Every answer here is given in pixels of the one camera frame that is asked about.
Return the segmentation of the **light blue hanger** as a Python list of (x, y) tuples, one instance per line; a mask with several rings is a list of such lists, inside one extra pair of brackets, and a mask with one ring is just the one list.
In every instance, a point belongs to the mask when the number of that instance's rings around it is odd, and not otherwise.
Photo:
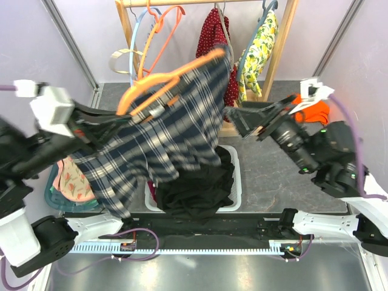
[(135, 25), (129, 46), (130, 86), (132, 86), (134, 81), (138, 78), (138, 67), (142, 57), (140, 52), (142, 53), (145, 49), (146, 40), (150, 36), (156, 21), (157, 19), (152, 20), (152, 16), (149, 14), (147, 8), (144, 8), (143, 11), (135, 18)]

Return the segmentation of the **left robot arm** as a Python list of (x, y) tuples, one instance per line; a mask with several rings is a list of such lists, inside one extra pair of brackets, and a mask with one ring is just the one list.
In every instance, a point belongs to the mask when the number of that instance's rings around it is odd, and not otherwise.
[(96, 153), (119, 129), (110, 112), (77, 104), (60, 123), (68, 133), (37, 126), (26, 136), (1, 119), (1, 253), (16, 277), (22, 278), (64, 257), (79, 244), (101, 236), (128, 238), (133, 224), (107, 212), (63, 218), (43, 209), (32, 213), (28, 196), (37, 191), (28, 180), (75, 153)]

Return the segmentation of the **orange hanger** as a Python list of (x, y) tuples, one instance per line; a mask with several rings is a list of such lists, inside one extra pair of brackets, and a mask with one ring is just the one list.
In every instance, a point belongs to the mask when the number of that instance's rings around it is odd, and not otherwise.
[(154, 12), (151, 1), (147, 1), (147, 12), (154, 17), (153, 26), (142, 51), (139, 68), (137, 71), (137, 80), (150, 75), (156, 65), (159, 63), (169, 42), (178, 28), (182, 17), (186, 15), (181, 5), (171, 5), (163, 13)]
[(165, 94), (167, 91), (169, 91), (174, 86), (176, 86), (180, 82), (180, 79), (184, 74), (189, 73), (199, 67), (202, 67), (213, 60), (219, 59), (223, 57), (225, 54), (226, 54), (225, 49), (215, 48), (212, 51), (210, 51), (208, 54), (201, 56), (172, 72), (155, 73), (155, 74), (146, 76), (145, 78), (137, 82), (134, 82), (134, 84), (129, 89), (127, 89), (122, 95), (120, 102), (118, 104), (118, 108), (116, 110), (116, 115), (118, 116), (126, 115), (131, 104), (142, 93), (146, 92), (149, 88), (155, 85), (164, 84), (164, 86), (161, 87), (156, 93), (154, 93), (151, 97), (146, 99), (136, 109), (132, 110), (129, 113), (130, 116), (137, 115), (140, 111), (148, 107), (154, 101), (162, 97), (163, 94)]

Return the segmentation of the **navy plaid skirt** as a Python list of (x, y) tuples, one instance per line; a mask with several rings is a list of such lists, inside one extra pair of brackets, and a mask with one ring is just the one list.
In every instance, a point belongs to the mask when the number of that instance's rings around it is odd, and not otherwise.
[(111, 215), (130, 216), (142, 180), (160, 184), (175, 180), (180, 170), (220, 165), (216, 146), (230, 78), (230, 50), (226, 45), (222, 50), (222, 57), (186, 73), (162, 96), (172, 105), (158, 116), (143, 110), (96, 153), (72, 154), (95, 198)]

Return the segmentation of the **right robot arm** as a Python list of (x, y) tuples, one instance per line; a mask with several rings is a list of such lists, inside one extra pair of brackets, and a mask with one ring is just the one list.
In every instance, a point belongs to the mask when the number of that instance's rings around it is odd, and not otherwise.
[(300, 174), (312, 174), (311, 182), (322, 192), (358, 213), (322, 215), (286, 208), (278, 222), (265, 224), (265, 239), (344, 239), (387, 256), (387, 193), (358, 157), (360, 141), (353, 128), (336, 121), (310, 135), (290, 113), (294, 99), (291, 95), (275, 103), (252, 102), (224, 112), (242, 138), (272, 138)]

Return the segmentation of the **magenta pleated skirt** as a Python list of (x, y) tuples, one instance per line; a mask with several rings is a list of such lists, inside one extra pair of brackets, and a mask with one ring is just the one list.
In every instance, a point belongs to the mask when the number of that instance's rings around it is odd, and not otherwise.
[(148, 181), (147, 185), (149, 187), (150, 195), (152, 197), (152, 200), (156, 201), (156, 186), (155, 186), (155, 183), (153, 181)]

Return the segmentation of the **black skirt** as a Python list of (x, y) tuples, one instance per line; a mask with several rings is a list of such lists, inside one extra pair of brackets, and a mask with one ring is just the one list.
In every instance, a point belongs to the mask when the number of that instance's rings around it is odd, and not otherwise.
[(215, 149), (221, 164), (201, 164), (198, 170), (180, 170), (177, 179), (161, 182), (155, 190), (156, 207), (173, 218), (203, 221), (219, 210), (238, 205), (235, 163), (224, 146)]

